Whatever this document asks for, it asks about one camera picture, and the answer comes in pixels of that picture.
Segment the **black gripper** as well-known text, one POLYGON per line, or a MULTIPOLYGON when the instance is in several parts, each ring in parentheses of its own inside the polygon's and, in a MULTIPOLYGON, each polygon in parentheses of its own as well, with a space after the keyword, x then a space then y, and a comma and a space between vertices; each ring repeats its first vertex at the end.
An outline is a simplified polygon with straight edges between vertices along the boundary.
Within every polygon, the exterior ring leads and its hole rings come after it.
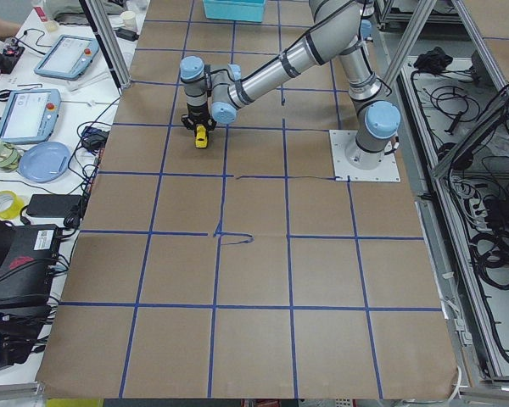
POLYGON ((197 124, 205 124, 207 132, 216 127, 216 122, 211 118, 207 103, 200 105, 187 105, 187 114, 182 115, 182 124, 193 133, 196 133, 197 124))

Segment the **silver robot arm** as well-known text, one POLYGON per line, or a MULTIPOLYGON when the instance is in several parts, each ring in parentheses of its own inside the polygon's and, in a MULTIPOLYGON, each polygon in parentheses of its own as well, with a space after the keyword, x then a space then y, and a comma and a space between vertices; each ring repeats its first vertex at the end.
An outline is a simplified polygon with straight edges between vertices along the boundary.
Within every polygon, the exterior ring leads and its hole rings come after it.
POLYGON ((349 82, 359 129, 345 149, 348 162, 373 170, 400 125, 400 111, 382 94, 384 82, 372 70, 361 37, 362 6, 358 1, 311 1, 314 20, 294 43, 251 74, 242 77, 234 64, 206 64, 188 56, 180 63, 187 98, 183 125, 193 132, 197 148, 207 148, 218 124, 230 125, 238 111, 315 65, 338 59, 349 82))

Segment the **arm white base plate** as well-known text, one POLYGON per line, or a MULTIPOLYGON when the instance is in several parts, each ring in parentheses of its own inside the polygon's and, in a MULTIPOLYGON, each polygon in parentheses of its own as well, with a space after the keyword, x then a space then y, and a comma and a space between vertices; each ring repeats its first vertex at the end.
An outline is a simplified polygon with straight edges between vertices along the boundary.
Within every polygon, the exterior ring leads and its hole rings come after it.
POLYGON ((388 141, 380 153, 366 153, 355 142, 357 131, 330 130, 334 177, 337 181, 400 182, 400 173, 388 141))

